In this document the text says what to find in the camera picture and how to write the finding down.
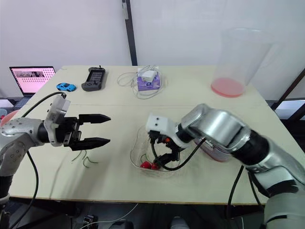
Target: laptop keyboard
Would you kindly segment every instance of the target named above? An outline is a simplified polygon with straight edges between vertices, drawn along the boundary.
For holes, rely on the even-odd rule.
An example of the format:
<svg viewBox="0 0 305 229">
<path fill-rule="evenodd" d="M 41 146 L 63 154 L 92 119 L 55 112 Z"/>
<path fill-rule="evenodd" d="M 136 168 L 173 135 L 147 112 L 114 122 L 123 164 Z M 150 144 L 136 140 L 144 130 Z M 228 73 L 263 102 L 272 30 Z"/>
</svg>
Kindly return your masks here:
<svg viewBox="0 0 305 229">
<path fill-rule="evenodd" d="M 22 108 L 28 101 L 30 100 L 30 98 L 23 98 L 21 99 L 16 105 L 16 108 Z"/>
</svg>

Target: laptop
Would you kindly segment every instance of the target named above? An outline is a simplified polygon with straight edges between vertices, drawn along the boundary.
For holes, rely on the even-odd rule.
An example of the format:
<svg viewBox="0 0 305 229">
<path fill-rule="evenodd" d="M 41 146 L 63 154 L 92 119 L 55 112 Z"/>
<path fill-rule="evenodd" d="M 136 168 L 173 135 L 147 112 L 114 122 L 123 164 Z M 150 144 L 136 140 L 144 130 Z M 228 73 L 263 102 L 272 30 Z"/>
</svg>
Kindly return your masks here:
<svg viewBox="0 0 305 229">
<path fill-rule="evenodd" d="M 55 74 L 52 66 L 10 67 L 10 71 L 24 96 L 15 105 L 18 109 L 22 108 Z"/>
</svg>

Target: power adapter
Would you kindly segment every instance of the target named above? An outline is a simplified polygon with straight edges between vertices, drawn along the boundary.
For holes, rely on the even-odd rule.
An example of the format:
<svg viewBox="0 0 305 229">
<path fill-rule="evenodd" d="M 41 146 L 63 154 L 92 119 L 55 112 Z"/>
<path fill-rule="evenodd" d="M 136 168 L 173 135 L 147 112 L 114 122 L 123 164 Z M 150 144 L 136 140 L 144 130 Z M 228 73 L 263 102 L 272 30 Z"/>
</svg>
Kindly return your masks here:
<svg viewBox="0 0 305 229">
<path fill-rule="evenodd" d="M 152 82 L 157 72 L 154 70 L 147 70 L 145 72 L 138 72 L 138 77 L 141 77 L 144 82 Z"/>
</svg>

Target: purple box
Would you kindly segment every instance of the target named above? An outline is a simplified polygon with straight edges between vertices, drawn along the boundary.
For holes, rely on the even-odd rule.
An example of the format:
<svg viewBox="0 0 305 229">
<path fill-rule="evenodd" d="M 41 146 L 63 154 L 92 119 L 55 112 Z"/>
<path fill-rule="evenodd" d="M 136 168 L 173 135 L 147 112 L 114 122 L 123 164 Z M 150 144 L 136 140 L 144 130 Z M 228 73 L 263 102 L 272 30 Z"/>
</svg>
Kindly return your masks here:
<svg viewBox="0 0 305 229">
<path fill-rule="evenodd" d="M 137 82 L 138 82 L 138 90 L 139 91 L 157 90 L 157 89 L 160 88 L 160 77 L 159 77 L 159 75 L 156 75 L 152 82 L 145 82 L 139 76 L 137 78 Z"/>
</svg>

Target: white cable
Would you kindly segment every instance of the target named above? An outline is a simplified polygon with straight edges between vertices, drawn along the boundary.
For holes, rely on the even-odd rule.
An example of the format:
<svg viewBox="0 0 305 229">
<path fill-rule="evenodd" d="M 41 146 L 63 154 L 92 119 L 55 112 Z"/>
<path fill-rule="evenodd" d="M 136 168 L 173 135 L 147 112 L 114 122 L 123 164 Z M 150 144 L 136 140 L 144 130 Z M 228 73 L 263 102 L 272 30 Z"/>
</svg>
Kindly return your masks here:
<svg viewBox="0 0 305 229">
<path fill-rule="evenodd" d="M 79 229 L 83 229 L 83 228 L 86 228 L 87 226 L 91 225 L 91 224 L 95 224 L 95 223 L 113 223 L 113 222 L 116 222 L 116 221 L 119 221 L 121 220 L 122 218 L 128 216 L 139 204 L 136 204 L 126 215 L 118 218 L 118 219 L 115 219 L 115 220 L 110 220 L 110 221 L 97 221 L 97 222 L 93 222 L 93 223 L 88 223 L 86 226 L 83 226 Z"/>
<path fill-rule="evenodd" d="M 242 217 L 242 229 L 244 229 L 244 219 L 243 219 L 243 217 Z"/>
<path fill-rule="evenodd" d="M 160 78 L 160 88 L 153 90 L 154 92 L 149 93 L 148 91 L 138 91 L 138 86 L 137 86 L 137 78 L 138 75 L 143 74 L 146 71 L 156 71 L 157 74 L 159 75 Z M 150 99 L 154 96 L 156 96 L 157 94 L 161 93 L 163 88 L 164 88 L 164 84 L 165 84 L 166 78 L 161 74 L 161 72 L 159 71 L 159 69 L 155 66 L 155 65 L 147 65 L 145 67 L 143 67 L 142 69 L 140 69 L 138 72 L 136 73 L 123 73 L 121 75 L 119 75 L 119 77 L 117 78 L 117 83 L 119 86 L 121 87 L 126 87 L 126 86 L 130 86 L 132 88 L 132 92 L 133 94 L 138 98 L 138 99 Z"/>
</svg>

